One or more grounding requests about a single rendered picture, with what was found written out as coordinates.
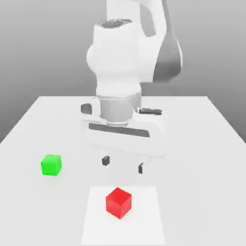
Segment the small red cube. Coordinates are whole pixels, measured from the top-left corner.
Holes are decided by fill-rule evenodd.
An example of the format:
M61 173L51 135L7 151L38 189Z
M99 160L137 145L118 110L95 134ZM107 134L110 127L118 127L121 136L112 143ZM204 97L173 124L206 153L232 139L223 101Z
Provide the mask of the small red cube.
M118 187L106 196L106 211L120 220L131 208L132 195Z

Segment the small green cube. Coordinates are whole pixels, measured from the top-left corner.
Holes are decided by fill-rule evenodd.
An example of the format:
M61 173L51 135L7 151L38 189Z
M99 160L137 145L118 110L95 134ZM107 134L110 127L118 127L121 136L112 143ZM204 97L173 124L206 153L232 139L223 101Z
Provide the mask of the small green cube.
M62 169L62 158L60 155L48 154L41 161L43 175L57 176Z

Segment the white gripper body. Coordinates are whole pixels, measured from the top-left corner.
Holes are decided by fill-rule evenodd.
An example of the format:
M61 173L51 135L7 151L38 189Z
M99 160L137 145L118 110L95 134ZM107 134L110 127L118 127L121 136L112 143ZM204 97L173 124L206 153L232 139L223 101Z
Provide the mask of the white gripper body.
M162 158L165 154L168 116L136 114L126 126L111 126L97 116L82 115L82 139L104 149Z

